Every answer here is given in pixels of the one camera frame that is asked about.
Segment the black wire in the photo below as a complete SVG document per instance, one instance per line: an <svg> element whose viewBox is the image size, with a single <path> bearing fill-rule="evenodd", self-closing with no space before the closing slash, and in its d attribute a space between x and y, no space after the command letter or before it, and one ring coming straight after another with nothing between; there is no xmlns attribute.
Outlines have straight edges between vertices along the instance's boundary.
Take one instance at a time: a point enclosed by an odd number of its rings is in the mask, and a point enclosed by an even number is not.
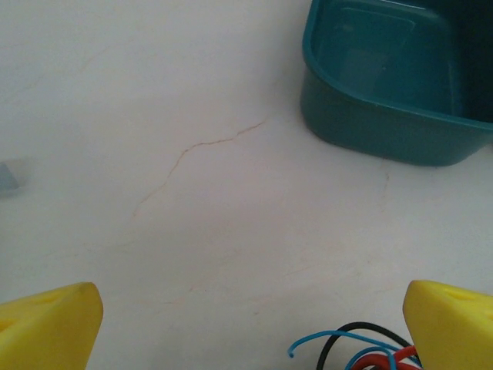
<svg viewBox="0 0 493 370"><path fill-rule="evenodd" d="M349 324L342 325L340 328L338 328L338 331L353 331L357 329L375 331L378 334L382 334L385 337L395 341L402 347L409 347L410 345L412 345L411 343L409 343L399 335L395 334L394 332L386 328L383 328L380 325L372 324L371 322L364 322L364 321L350 322ZM325 343L325 346L324 348L322 348L322 352L320 353L320 357L318 358L317 370L324 370L325 360L327 360L327 356L329 355L330 350L334 346L336 340L339 338L340 338L339 335L331 335L331 337L327 340L327 343Z"/></svg>

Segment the container rim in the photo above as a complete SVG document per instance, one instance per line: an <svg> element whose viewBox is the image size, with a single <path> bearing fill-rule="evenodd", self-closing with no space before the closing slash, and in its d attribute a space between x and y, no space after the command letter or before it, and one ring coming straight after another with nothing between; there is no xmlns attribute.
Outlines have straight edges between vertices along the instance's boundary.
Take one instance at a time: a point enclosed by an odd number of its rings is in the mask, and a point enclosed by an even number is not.
<svg viewBox="0 0 493 370"><path fill-rule="evenodd" d="M303 57L307 68L322 82L339 90L350 99L355 99L360 103L370 104L372 106L382 106L384 108L397 110L401 113L414 114L430 119L439 119L445 123L455 123L457 125L465 126L472 129L478 129L486 133L493 133L493 123L484 121L477 121L475 119L469 119L464 117L452 116L445 113L433 112L426 109L413 108L405 104L392 103L386 99L368 99L366 96L348 89L346 86L338 82L331 77L317 62L313 54L313 47L311 43L311 36L314 33L315 25L317 23L317 14L320 10L322 2L328 0L312 0L310 11L308 12L307 24L303 35Z"/></svg>

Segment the white floor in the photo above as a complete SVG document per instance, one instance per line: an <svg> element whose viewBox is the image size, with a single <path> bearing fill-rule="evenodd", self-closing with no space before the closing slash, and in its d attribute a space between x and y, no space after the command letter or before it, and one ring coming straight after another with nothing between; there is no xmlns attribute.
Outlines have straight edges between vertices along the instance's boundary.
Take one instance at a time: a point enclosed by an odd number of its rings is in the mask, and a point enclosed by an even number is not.
<svg viewBox="0 0 493 370"><path fill-rule="evenodd" d="M407 335L412 279L493 293L492 147L430 169L315 138L309 5L3 2L0 160L31 171L0 199L0 301L94 281L90 370L287 370L346 321Z"/></svg>

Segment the floor crack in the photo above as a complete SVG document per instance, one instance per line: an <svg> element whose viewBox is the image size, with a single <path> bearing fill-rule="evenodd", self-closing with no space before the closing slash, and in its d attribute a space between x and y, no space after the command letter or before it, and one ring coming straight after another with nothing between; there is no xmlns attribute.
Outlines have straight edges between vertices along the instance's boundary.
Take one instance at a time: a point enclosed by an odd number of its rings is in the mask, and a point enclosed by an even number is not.
<svg viewBox="0 0 493 370"><path fill-rule="evenodd" d="M251 127L248 127L246 129L242 129L241 131L238 131L234 136L231 136L231 137L228 137L226 139L220 139L220 140L215 140L215 141L209 141L209 142L205 142L205 143L197 143L197 144L193 144L191 147L185 149L178 157L178 159L176 160L173 168L171 169L171 171L168 172L168 175L166 176L166 179L164 180L164 182L159 185L156 189L154 189L153 191L151 191L150 193L148 193L140 202L139 204L137 204L137 207L135 208L135 210L132 212L132 218L134 217L137 217L139 215L139 211L140 211L140 207L146 203L149 199L151 199L152 197L154 197L156 194L160 193L161 191L163 191L165 188L166 188L166 185L168 184L168 180L170 179L171 175L173 175L173 172L175 172L176 168L178 168L179 166L179 163L181 162L181 160L188 154L190 153L192 150L198 148L198 147L201 147L201 146L211 146L211 145L216 145L216 144L221 144L221 143L228 143L229 141L233 141L235 140L238 136L242 136L243 134L245 133L248 133L254 129L256 129L257 127L260 127L262 126L266 121L268 120L268 118L264 119L263 121L259 122L257 125L254 125L254 126L251 126Z"/></svg>

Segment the yellow plastic part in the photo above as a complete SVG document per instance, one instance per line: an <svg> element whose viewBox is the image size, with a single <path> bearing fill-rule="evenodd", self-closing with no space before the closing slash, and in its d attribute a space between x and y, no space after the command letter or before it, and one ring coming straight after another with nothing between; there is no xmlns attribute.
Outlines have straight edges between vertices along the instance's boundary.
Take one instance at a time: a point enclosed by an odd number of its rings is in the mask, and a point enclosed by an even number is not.
<svg viewBox="0 0 493 370"><path fill-rule="evenodd" d="M1 304L0 369L83 370L101 320L92 283Z"/></svg>
<svg viewBox="0 0 493 370"><path fill-rule="evenodd" d="M493 369L493 297L413 281L404 317L424 369Z"/></svg>

